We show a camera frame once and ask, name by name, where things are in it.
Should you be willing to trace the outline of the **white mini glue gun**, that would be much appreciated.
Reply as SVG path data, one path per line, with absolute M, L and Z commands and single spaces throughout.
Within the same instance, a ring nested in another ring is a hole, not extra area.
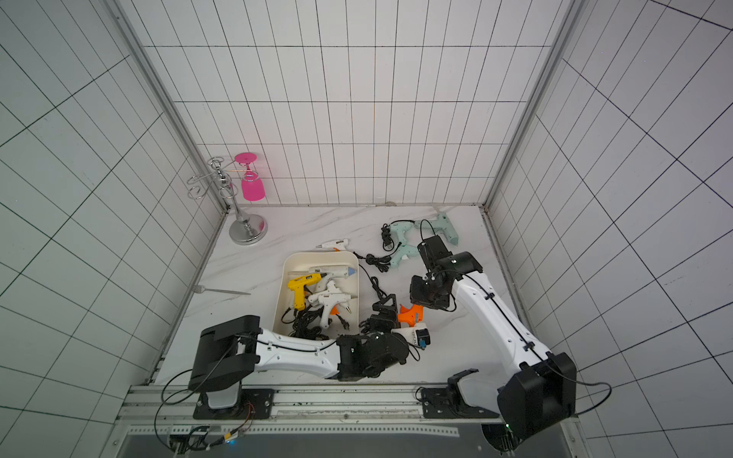
M 311 294 L 307 301 L 311 305 L 320 305 L 323 310 L 320 318 L 320 327 L 324 329 L 329 328 L 329 316 L 332 313 L 332 310 L 337 305 L 344 305 L 347 310 L 350 310 L 349 308 L 349 301 L 352 299 L 352 296 L 349 293 L 343 292 L 338 286 L 335 284 L 330 284 L 325 291 Z

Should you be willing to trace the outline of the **white glue gun orange trigger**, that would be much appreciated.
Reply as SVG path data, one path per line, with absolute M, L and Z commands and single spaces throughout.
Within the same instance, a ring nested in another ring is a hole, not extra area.
M 347 251 L 349 249 L 349 240 L 348 239 L 338 239 L 338 240 L 328 240 L 327 242 L 322 242 L 321 244 L 318 244 L 316 246 L 316 249 L 318 250 L 326 250 L 326 251 Z

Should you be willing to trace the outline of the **yellow glue gun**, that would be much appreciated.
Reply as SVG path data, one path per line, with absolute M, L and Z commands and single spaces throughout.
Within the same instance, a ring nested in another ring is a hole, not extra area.
M 305 309 L 305 288 L 314 284 L 318 284 L 322 280 L 320 273 L 311 273 L 290 280 L 287 287 L 294 293 L 294 308 L 297 311 Z

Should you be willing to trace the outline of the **cream plastic storage tray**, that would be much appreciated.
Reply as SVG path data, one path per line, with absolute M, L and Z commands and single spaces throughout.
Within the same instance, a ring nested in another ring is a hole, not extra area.
M 276 333 L 311 340 L 359 330 L 359 263 L 354 254 L 300 252 L 284 264 Z

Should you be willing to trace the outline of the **light teal glue gun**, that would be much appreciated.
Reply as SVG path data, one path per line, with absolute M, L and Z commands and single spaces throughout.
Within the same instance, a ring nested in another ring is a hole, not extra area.
M 397 248 L 395 248 L 391 255 L 389 255 L 389 257 L 391 257 L 389 266 L 391 268 L 397 268 L 404 259 L 415 258 L 418 256 L 419 252 L 415 246 L 398 244 Z

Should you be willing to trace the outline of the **large white glue gun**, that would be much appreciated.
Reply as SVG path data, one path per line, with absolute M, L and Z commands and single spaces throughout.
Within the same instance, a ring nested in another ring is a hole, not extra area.
M 357 271 L 348 265 L 326 265 L 315 266 L 309 269 L 309 274 L 319 274 L 321 280 L 329 281 L 331 279 L 344 279 L 357 273 Z

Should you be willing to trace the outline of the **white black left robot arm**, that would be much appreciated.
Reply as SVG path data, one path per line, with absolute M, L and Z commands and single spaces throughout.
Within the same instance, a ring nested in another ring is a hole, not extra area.
M 412 356 L 401 334 L 376 330 L 315 341 L 274 333 L 244 315 L 202 330 L 187 389 L 225 391 L 255 372 L 293 371 L 337 382 L 377 378 Z

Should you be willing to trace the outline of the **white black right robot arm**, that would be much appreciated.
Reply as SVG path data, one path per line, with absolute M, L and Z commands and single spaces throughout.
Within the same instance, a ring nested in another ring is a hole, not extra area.
M 492 338 L 504 374 L 484 376 L 474 369 L 453 382 L 459 406 L 500 415 L 518 440 L 548 429 L 576 414 L 576 365 L 565 353 L 555 354 L 517 318 L 490 285 L 469 252 L 446 249 L 421 253 L 425 276 L 414 276 L 410 300 L 443 308 L 453 301 L 477 318 Z

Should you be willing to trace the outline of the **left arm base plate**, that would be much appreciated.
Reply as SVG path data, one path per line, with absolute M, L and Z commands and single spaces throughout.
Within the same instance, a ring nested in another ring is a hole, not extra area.
M 273 407 L 274 389 L 229 389 L 202 393 L 193 413 L 196 420 L 266 420 Z

